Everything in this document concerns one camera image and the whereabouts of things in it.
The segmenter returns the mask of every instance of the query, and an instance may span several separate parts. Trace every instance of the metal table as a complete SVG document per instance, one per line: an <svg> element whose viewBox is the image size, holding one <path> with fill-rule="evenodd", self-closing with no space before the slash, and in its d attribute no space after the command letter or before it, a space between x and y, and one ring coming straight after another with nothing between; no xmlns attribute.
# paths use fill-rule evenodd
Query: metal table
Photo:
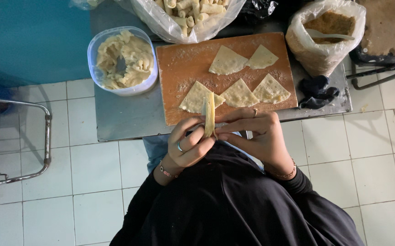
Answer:
<svg viewBox="0 0 395 246"><path fill-rule="evenodd" d="M108 18L108 16L116 16L111 13L117 13L117 7L118 6L114 6L114 2L111 1L108 5L103 5L102 9L91 11L91 32L93 35L109 28L127 25L126 21L123 19L119 20L117 18ZM141 23L137 22L133 23L133 25L141 25ZM269 21L268 23L255 27L255 33L275 31L285 32L286 30L287 24L277 21ZM154 46L168 44L169 43L166 42L154 42ZM297 88L299 82L303 78L308 78L309 75L301 64L294 59L289 49L288 51L290 66L292 67L293 81ZM331 104L317 110L278 110L277 113L281 121L300 120L323 115L350 112L352 110L352 106L343 63L339 64L331 74L330 86L340 89L339 97L337 97ZM97 138L99 141L132 139L158 134L168 134L174 127L166 126L165 124L161 87L159 83L157 83L154 89L150 92L131 97L120 97L96 86L95 95ZM304 98L302 92L298 90L296 90L296 96L299 101Z"/></svg>

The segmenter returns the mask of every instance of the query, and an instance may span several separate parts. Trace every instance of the bag of breadcrumbs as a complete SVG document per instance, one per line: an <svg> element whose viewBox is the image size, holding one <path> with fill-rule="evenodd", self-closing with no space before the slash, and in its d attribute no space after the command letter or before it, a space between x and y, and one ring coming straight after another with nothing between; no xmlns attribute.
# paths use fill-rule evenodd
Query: bag of breadcrumbs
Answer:
<svg viewBox="0 0 395 246"><path fill-rule="evenodd" d="M352 1L320 0L296 12L285 36L290 50L307 72L329 76L361 41L366 9ZM344 34L355 38L311 38L305 30L323 34Z"/></svg>

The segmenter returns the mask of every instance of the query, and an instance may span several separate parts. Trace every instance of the white spoon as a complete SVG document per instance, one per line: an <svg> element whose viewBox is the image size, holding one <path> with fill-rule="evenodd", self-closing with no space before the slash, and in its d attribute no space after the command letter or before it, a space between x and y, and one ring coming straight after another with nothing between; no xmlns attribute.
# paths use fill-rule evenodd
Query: white spoon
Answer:
<svg viewBox="0 0 395 246"><path fill-rule="evenodd" d="M320 31L316 31L314 29L305 29L310 37L312 38L344 38L348 40L355 40L354 37L343 35L343 34L323 34Z"/></svg>

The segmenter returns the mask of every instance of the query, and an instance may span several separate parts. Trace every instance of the silver ring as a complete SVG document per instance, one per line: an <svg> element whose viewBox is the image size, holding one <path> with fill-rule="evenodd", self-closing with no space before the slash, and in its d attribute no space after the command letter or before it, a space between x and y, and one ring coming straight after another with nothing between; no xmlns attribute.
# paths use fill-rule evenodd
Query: silver ring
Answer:
<svg viewBox="0 0 395 246"><path fill-rule="evenodd" d="M185 153L186 151L183 151L183 150L181 149L181 147L179 146L179 143L180 143L180 142L181 142L181 141L178 142L178 149L179 149L180 152Z"/></svg>

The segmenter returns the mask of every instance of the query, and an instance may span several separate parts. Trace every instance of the orange cutting board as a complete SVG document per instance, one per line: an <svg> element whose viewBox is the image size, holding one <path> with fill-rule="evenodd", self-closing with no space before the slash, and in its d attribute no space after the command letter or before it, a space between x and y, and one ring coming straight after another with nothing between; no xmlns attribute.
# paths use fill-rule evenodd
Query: orange cutting board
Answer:
<svg viewBox="0 0 395 246"><path fill-rule="evenodd" d="M241 71L229 75L217 75L208 72L220 46L224 45L249 59L260 44L279 58L275 64L256 70L245 67ZM253 108L277 110L298 106L292 70L290 69L282 32L213 39L189 45L158 46L156 54L167 126L175 125L182 119L198 115L179 108L195 81L199 81L210 91L220 95L240 78L246 82L251 91L254 91L264 77L271 74L291 93L290 97L277 104L261 102L255 104ZM235 109L223 103L217 107L216 115L223 115Z"/></svg>

